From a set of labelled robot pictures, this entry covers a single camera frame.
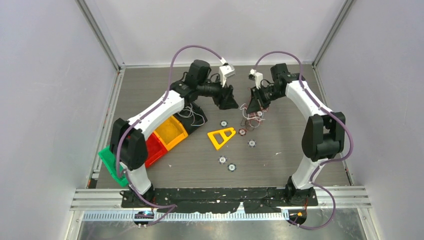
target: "white wall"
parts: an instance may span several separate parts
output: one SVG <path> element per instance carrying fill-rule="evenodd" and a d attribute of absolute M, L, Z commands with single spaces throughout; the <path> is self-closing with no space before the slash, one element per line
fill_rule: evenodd
<path fill-rule="evenodd" d="M 424 235 L 424 1 L 356 1 L 318 70 L 384 239 Z"/>
<path fill-rule="evenodd" d="M 74 0 L 0 3 L 0 235 L 63 239 L 116 76 Z"/>
<path fill-rule="evenodd" d="M 233 64 L 254 64 L 281 50 L 311 63 L 345 0 L 89 0 L 112 49 L 129 65 L 168 65 L 191 44 L 214 49 Z M 177 63 L 218 59 L 187 50 Z M 263 63 L 294 62 L 270 56 Z"/>

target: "round component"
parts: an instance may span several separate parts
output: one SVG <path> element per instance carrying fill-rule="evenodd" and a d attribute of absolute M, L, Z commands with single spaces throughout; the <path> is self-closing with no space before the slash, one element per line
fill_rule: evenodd
<path fill-rule="evenodd" d="M 248 144 L 249 144 L 249 147 L 251 148 L 254 148 L 256 146 L 256 142 L 253 139 L 249 140 Z"/>
<path fill-rule="evenodd" d="M 218 161 L 220 164 L 225 164 L 227 162 L 227 158 L 225 156 L 220 156 Z"/>
<path fill-rule="evenodd" d="M 220 124 L 221 124 L 221 127 L 225 128 L 228 125 L 228 122 L 222 120 Z"/>
<path fill-rule="evenodd" d="M 240 128 L 240 129 L 238 130 L 238 134 L 240 134 L 240 136 L 244 136 L 244 135 L 246 135 L 246 133 L 247 133 L 247 131 L 246 131 L 246 129 L 244 129 L 244 128 Z"/>
<path fill-rule="evenodd" d="M 230 172 L 234 172 L 236 169 L 237 169 L 237 168 L 236 168 L 236 165 L 235 165 L 235 164 L 230 163 L 230 164 L 228 165 L 228 171 L 230 171 Z"/>

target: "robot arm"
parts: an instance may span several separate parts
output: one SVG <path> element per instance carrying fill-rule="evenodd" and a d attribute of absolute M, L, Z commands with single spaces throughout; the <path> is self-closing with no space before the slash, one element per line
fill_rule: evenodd
<path fill-rule="evenodd" d="M 226 62 L 219 67 L 220 81 L 218 82 L 208 79 L 210 73 L 209 63 L 195 60 L 190 65 L 185 79 L 171 84 L 167 98 L 164 101 L 165 94 L 143 112 L 128 119 L 128 121 L 119 118 L 113 124 L 109 149 L 116 156 L 118 144 L 124 132 L 154 106 L 162 103 L 129 131 L 122 144 L 119 156 L 120 165 L 127 170 L 133 185 L 148 201 L 153 197 L 154 191 L 145 166 L 145 161 L 148 157 L 146 140 L 150 134 L 170 116 L 194 102 L 198 96 L 212 97 L 214 103 L 222 110 L 237 109 L 239 107 L 234 100 L 233 86 L 227 86 L 226 84 L 227 79 L 235 74 L 234 67 Z"/>
<path fill-rule="evenodd" d="M 288 97 L 302 113 L 306 120 L 306 128 L 302 138 L 303 158 L 297 171 L 288 179 L 285 191 L 287 200 L 294 196 L 305 196 L 310 193 L 314 181 L 322 167 L 314 173 L 320 163 L 332 159 L 343 151 L 345 132 L 336 121 L 331 119 L 322 109 L 333 112 L 325 106 L 309 89 L 302 78 L 303 87 L 299 81 L 299 73 L 290 73 L 285 63 L 271 67 L 273 83 L 263 80 L 263 75 L 255 70 L 250 71 L 249 78 L 255 81 L 251 91 L 251 100 L 247 113 L 253 113 L 269 107 L 271 101 Z M 341 112 L 334 113 L 343 123 L 345 116 Z"/>

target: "loose wire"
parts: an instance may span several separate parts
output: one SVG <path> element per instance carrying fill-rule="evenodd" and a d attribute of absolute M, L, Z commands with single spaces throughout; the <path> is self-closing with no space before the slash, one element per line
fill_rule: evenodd
<path fill-rule="evenodd" d="M 245 111 L 248 109 L 247 107 L 246 107 L 246 103 L 243 103 L 241 106 L 240 106 L 240 110 L 242 111 L 241 112 L 241 114 L 243 115 L 243 118 L 245 118 L 246 120 L 256 120 L 256 121 L 258 121 L 259 123 L 261 123 L 263 120 L 265 120 L 265 118 L 262 118 L 262 117 L 260 117 L 260 116 L 257 116 L 257 114 L 256 113 L 249 113 L 247 116 L 245 115 Z"/>
<path fill-rule="evenodd" d="M 186 116 L 186 115 L 182 115 L 181 114 L 181 112 L 182 111 L 188 111 L 189 112 L 189 114 Z M 203 117 L 201 114 L 199 114 L 199 113 L 197 113 L 197 112 L 195 112 L 194 110 L 193 110 L 193 105 L 190 103 L 190 106 L 185 106 L 181 111 L 179 111 L 179 112 L 177 112 L 177 114 L 180 116 L 180 117 L 182 117 L 182 118 L 185 118 L 185 119 L 188 119 L 188 118 L 191 118 L 191 117 L 193 117 L 193 123 L 191 124 L 191 126 L 193 126 L 193 127 L 200 127 L 200 126 L 203 126 L 205 123 L 206 123 L 206 121 L 205 121 L 205 117 Z M 197 116 L 200 116 L 201 117 L 201 119 L 203 119 L 203 123 L 202 124 L 198 124 L 198 125 L 196 125 L 195 124 L 195 121 L 196 121 L 196 115 Z"/>
<path fill-rule="evenodd" d="M 213 76 L 215 76 L 216 75 L 216 78 L 215 78 L 215 80 L 214 81 L 212 81 L 212 77 Z M 217 83 L 217 82 L 219 82 L 220 80 L 221 80 L 221 76 L 220 76 L 220 74 L 217 72 L 217 73 L 214 73 L 214 74 L 212 74 L 212 75 L 210 75 L 210 78 L 209 78 L 212 82 L 214 82 L 214 83 Z"/>
<path fill-rule="evenodd" d="M 256 126 L 253 126 L 252 125 L 252 121 L 256 121 L 257 122 L 257 125 Z M 252 128 L 257 128 L 257 127 L 259 127 L 259 125 L 261 125 L 261 122 L 260 121 L 258 121 L 258 120 L 248 120 L 247 121 L 247 124 L 249 124 L 249 126 L 251 126 Z"/>
<path fill-rule="evenodd" d="M 271 85 L 271 83 L 270 83 L 270 81 L 268 81 L 268 80 L 266 80 L 266 79 L 262 79 L 262 81 L 260 81 L 260 84 L 262 85 L 262 82 L 267 82 L 268 83 L 268 85 Z"/>

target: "white cable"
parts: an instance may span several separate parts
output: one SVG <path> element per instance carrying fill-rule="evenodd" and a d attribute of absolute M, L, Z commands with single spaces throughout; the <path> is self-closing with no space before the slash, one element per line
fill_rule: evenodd
<path fill-rule="evenodd" d="M 186 115 L 181 115 L 181 112 L 182 111 L 188 111 L 189 112 L 189 114 L 186 116 Z M 191 126 L 193 126 L 193 127 L 200 127 L 200 126 L 202 126 L 202 125 L 204 125 L 205 123 L 206 123 L 206 121 L 205 121 L 205 118 L 201 115 L 201 114 L 198 114 L 198 113 L 196 113 L 194 110 L 193 110 L 193 105 L 190 103 L 190 106 L 185 106 L 181 111 L 179 111 L 179 112 L 177 112 L 177 114 L 180 116 L 180 117 L 182 117 L 182 118 L 185 118 L 185 119 L 188 119 L 188 118 L 191 118 L 191 117 L 193 117 L 193 123 L 191 124 Z M 196 121 L 196 116 L 195 115 L 197 115 L 197 116 L 200 116 L 201 117 L 201 119 L 203 119 L 203 123 L 202 124 L 199 124 L 199 125 L 195 125 L 194 123 L 195 123 L 195 121 Z"/>
<path fill-rule="evenodd" d="M 247 121 L 247 123 L 252 127 L 252 128 L 257 128 L 257 127 L 259 127 L 259 125 L 261 125 L 261 123 L 260 122 L 258 122 L 257 123 L 257 125 L 256 126 L 252 126 L 252 124 L 251 124 L 251 121 Z"/>
<path fill-rule="evenodd" d="M 256 116 L 257 115 L 256 113 L 251 113 L 251 114 L 254 115 L 253 117 L 250 117 L 249 115 L 246 116 L 245 115 L 245 110 L 247 110 L 247 107 L 245 107 L 245 105 L 246 105 L 246 103 L 243 103 L 243 105 L 241 105 L 241 107 L 240 107 L 240 110 L 241 110 L 241 113 L 243 114 L 243 117 L 246 120 L 256 120 L 259 123 L 261 123 L 263 120 L 265 120 L 265 118 L 262 118 L 260 116 Z"/>

